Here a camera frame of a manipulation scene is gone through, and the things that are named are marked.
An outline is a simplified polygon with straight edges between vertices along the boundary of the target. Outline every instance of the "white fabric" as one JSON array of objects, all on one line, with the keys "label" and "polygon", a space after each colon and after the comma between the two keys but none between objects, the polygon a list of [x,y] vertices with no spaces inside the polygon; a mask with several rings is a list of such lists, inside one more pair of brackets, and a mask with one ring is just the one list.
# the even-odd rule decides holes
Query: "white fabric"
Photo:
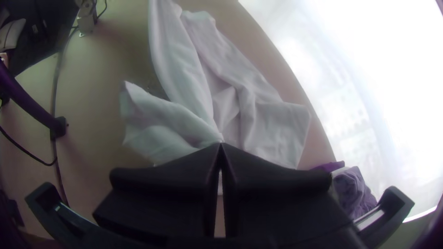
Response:
[{"label": "white fabric", "polygon": [[120,98],[125,144],[160,164],[225,141],[297,168],[309,112],[283,102],[208,13],[151,0],[149,41],[155,71],[173,103],[126,83]]}]

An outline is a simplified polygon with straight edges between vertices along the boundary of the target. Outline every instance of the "beige surface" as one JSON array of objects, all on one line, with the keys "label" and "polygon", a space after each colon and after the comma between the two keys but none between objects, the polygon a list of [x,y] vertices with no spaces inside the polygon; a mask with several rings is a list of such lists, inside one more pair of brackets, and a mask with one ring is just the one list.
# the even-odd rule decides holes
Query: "beige surface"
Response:
[{"label": "beige surface", "polygon": [[[312,124],[299,168],[306,169],[334,161],[332,149],[304,91],[274,45],[243,7],[234,0],[178,2],[184,10],[207,10],[216,19],[220,31],[277,88],[285,101],[309,107]],[[70,126],[68,134],[57,140],[57,151],[69,204],[90,220],[93,220],[91,214],[96,206],[111,190],[108,180],[111,169],[118,166],[150,165],[148,161],[121,146],[124,126],[120,119],[118,102],[118,92],[123,80],[149,89],[148,91],[157,96],[164,96],[149,59],[147,12],[146,0],[108,0],[108,10],[101,17],[94,34],[83,38],[75,35],[66,52],[57,92],[56,114],[65,116]],[[41,63],[25,72],[28,77],[21,80],[22,84],[32,84],[31,73],[52,76],[54,68],[40,66]],[[49,101],[44,96],[49,96],[50,91],[40,91],[29,93],[36,99]],[[29,133],[34,129],[28,123],[20,124]],[[48,146],[44,146],[40,141],[49,141],[46,137],[39,139],[35,133],[24,137],[30,147],[50,153],[49,142]],[[26,156],[22,154],[17,157],[22,162],[30,160],[25,159]],[[46,179],[53,178],[50,173],[48,176],[35,178],[35,184],[26,186],[26,190],[30,192]],[[13,184],[9,184],[9,191],[12,191]],[[25,195],[24,191],[17,192],[17,198]],[[30,218],[26,225],[31,233],[44,233],[36,220]],[[216,235],[224,235],[222,209],[217,210]]]}]

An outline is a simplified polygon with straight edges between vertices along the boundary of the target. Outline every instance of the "white towel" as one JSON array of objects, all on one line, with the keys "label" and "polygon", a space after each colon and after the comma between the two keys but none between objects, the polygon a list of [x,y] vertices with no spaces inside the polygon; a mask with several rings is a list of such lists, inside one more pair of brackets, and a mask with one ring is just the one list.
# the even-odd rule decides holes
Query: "white towel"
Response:
[{"label": "white towel", "polygon": [[[207,12],[183,12],[171,0],[150,0],[149,6],[154,69],[173,103],[126,83],[120,98],[126,107],[124,143],[161,164],[225,141],[297,168],[309,128],[307,109],[283,102]],[[125,101],[128,95],[133,105]]]}]

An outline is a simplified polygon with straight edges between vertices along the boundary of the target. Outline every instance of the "crumpled fabric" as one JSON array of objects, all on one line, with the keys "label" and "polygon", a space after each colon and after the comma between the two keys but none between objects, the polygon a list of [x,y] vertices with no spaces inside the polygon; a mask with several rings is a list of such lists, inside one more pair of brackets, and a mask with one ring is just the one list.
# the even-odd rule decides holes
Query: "crumpled fabric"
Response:
[{"label": "crumpled fabric", "polygon": [[171,102],[125,83],[120,94],[125,145],[161,164],[227,142],[297,168],[309,112],[283,102],[207,12],[182,11],[171,0],[150,0],[149,48]]},{"label": "crumpled fabric", "polygon": [[377,206],[377,200],[357,166],[335,175],[333,185],[340,206],[351,219],[359,218]]}]

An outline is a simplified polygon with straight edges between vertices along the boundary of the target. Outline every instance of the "white sheet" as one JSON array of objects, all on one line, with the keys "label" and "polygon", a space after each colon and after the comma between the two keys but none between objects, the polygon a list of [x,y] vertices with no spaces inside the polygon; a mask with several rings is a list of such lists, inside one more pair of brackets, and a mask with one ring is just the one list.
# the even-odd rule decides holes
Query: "white sheet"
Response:
[{"label": "white sheet", "polygon": [[208,13],[150,0],[149,40],[155,71],[173,103],[125,83],[120,97],[124,144],[161,164],[225,141],[297,168],[309,112],[283,102]]}]

